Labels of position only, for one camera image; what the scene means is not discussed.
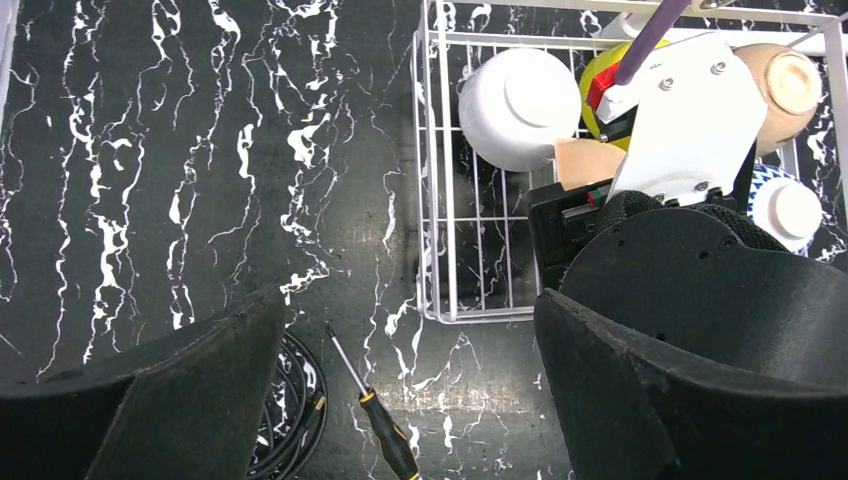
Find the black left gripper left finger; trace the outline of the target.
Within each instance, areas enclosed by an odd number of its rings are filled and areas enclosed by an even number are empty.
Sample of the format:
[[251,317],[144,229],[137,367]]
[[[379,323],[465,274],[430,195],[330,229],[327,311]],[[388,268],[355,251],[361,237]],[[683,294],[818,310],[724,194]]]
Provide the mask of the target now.
[[5,479],[242,479],[286,308],[258,290],[42,383],[1,387]]

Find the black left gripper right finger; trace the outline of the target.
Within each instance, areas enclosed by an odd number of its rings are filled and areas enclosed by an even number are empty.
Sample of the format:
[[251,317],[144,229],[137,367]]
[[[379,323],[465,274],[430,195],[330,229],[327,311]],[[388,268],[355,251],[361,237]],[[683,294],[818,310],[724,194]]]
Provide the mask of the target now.
[[843,479],[847,391],[718,363],[553,290],[534,308],[580,479]]

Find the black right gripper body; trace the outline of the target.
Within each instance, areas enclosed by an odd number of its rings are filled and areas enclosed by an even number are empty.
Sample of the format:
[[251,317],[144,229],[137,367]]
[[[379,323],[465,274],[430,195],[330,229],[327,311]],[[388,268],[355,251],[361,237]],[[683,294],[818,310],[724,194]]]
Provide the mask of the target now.
[[608,184],[528,198],[542,283],[694,355],[799,383],[847,383],[847,275],[716,204],[605,204]]

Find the blue patterned bowl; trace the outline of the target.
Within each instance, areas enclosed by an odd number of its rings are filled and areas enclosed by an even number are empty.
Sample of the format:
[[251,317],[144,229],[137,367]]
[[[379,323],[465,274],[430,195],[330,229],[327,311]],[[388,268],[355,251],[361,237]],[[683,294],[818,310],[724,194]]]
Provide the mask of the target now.
[[756,163],[747,216],[790,252],[806,256],[823,210],[817,195],[786,170]]

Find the cream white bowl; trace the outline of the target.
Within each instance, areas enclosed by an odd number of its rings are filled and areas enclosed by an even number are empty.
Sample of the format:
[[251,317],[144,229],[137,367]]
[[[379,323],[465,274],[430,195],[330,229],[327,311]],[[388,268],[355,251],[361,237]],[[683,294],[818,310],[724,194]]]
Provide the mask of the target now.
[[565,191],[612,179],[626,152],[594,139],[557,140],[556,171]]

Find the beige floral bowl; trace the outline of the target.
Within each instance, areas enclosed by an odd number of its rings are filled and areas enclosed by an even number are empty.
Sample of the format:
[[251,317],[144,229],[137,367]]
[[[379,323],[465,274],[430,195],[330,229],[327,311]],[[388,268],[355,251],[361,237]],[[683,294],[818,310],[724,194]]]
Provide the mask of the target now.
[[737,47],[734,54],[749,68],[767,105],[756,137],[756,155],[768,155],[793,140],[815,114],[822,79],[806,55],[783,45],[758,43]]

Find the yellow-green bowl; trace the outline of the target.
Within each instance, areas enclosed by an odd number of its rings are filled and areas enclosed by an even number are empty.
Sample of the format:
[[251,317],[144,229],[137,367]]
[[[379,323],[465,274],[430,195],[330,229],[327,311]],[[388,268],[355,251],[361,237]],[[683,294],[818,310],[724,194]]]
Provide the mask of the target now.
[[617,67],[630,49],[632,41],[624,42],[595,56],[586,66],[579,81],[579,91],[582,98],[581,118],[589,133],[601,140],[601,130],[595,117],[595,108],[603,97],[601,88],[612,87],[615,73],[606,71]]

